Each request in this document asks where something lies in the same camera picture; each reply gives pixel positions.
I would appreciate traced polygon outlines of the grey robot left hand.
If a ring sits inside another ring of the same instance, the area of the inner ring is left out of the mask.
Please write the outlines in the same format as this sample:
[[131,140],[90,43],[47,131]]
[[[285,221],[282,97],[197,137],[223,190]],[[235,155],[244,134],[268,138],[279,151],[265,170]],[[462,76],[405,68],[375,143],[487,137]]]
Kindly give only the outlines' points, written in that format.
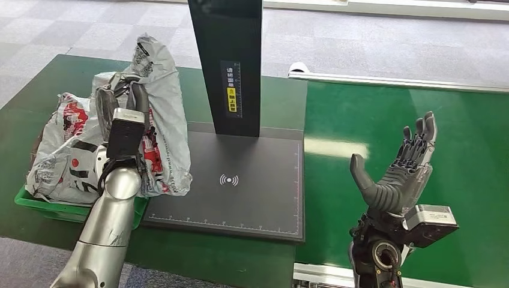
[[124,94],[127,95],[125,108],[142,112],[145,125],[143,133],[149,131],[148,92],[140,80],[141,77],[136,74],[115,73],[106,84],[95,90],[95,106],[105,141],[108,140],[111,131],[113,112],[120,107],[118,98]]

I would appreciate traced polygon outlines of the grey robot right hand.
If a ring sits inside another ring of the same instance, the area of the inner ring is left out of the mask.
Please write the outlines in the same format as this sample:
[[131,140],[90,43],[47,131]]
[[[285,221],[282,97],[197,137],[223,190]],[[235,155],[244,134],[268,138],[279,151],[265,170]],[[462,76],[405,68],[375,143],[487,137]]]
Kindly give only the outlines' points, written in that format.
[[432,111],[416,120],[415,134],[405,126],[397,155],[377,182],[365,170],[362,155],[352,154],[350,173],[369,208],[403,215],[416,205],[433,170],[430,160],[437,134]]

